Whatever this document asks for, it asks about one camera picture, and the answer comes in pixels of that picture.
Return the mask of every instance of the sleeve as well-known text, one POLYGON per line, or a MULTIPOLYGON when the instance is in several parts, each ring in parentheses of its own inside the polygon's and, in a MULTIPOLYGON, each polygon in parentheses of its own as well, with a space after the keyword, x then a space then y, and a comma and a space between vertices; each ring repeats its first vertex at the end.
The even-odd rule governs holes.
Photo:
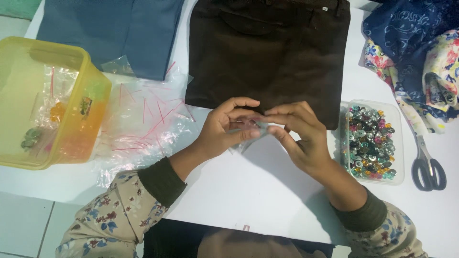
POLYGON ((351 212, 335 209, 351 247, 349 258, 428 258, 410 218, 368 189, 367 193, 367 202, 360 209, 351 212))
POLYGON ((136 258, 142 235, 185 187, 167 158, 146 169, 118 173, 106 193, 77 212, 56 257, 136 258))

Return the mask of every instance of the dark green cuff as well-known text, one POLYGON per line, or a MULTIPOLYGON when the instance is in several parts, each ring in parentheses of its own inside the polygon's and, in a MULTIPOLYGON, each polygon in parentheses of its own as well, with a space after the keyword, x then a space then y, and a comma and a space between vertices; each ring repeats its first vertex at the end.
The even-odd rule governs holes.
POLYGON ((343 212, 333 207, 344 228, 353 232, 369 232, 381 227, 387 217, 386 204, 366 187, 367 202, 358 210, 343 212))
POLYGON ((151 196, 167 208, 174 203, 186 187, 167 157, 140 170, 137 174, 151 196))

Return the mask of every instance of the plastic container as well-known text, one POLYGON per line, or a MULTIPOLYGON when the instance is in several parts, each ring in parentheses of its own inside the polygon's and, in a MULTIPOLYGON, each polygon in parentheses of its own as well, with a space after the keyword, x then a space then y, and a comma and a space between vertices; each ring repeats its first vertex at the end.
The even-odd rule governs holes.
MULTIPOLYGON (((395 133, 392 134, 392 141, 393 141, 393 146, 396 148, 394 151, 393 157, 395 160, 392 162, 392 166, 390 168, 395 169, 397 171, 397 174, 394 176, 394 178, 391 179, 371 179, 368 177, 359 177, 359 176, 354 176, 358 181, 362 182, 370 182, 370 183, 377 183, 377 184, 386 184, 386 185, 399 185, 403 182, 405 179, 405 164, 404 164, 404 158, 403 158, 403 136, 402 136, 402 121, 400 119, 400 112, 398 109, 391 104, 387 103, 381 103, 381 102, 375 102, 375 101, 366 101, 366 100, 352 100, 349 105, 347 106, 347 110, 354 105, 360 106, 360 107, 365 107, 366 109, 376 109, 376 110, 382 110, 384 111, 384 115, 386 123, 392 124, 392 128, 395 129, 395 133)), ((350 166, 351 166, 351 158, 350 155, 346 155, 347 153, 350 154, 350 147, 349 147, 349 117, 346 117, 346 133, 345 133, 345 140, 343 143, 345 146, 343 147, 344 151, 344 160, 346 164, 346 168, 350 174, 350 166)))
POLYGON ((0 41, 0 165, 39 170, 88 161, 111 88, 82 48, 18 37, 0 41), (78 71, 55 129, 37 128, 35 120, 46 65, 78 71), (41 133, 35 151, 21 146, 30 129, 41 133))

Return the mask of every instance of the brown trousers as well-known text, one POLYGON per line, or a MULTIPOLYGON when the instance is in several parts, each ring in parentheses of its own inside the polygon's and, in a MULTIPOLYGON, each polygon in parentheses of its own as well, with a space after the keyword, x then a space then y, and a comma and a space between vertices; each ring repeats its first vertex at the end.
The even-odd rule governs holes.
POLYGON ((186 104, 247 96, 256 111, 307 101, 338 126, 350 22, 346 0, 199 0, 190 21, 186 104))

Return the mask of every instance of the person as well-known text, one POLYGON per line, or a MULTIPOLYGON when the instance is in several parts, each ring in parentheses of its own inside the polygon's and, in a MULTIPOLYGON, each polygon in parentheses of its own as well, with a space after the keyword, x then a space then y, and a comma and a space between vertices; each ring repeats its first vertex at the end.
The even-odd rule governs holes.
MULTIPOLYGON (((142 235, 158 223, 179 197, 194 168, 234 144, 260 136, 256 129, 227 133, 241 128, 242 118, 257 115, 240 107, 259 104, 247 97, 232 98, 209 113, 200 135, 190 146, 149 168, 118 173, 106 193, 77 212, 56 256, 137 257, 135 248, 142 242, 142 235)), ((410 218, 378 199, 331 159, 325 126, 308 103, 277 106, 257 119, 285 126, 269 126, 268 132, 279 140, 298 168, 324 186, 345 228, 352 250, 349 257, 428 258, 416 239, 410 218), (290 131, 298 133, 301 140, 295 142, 290 131)), ((287 238, 221 228, 212 228, 204 235, 196 256, 325 257, 320 251, 307 253, 287 238)))

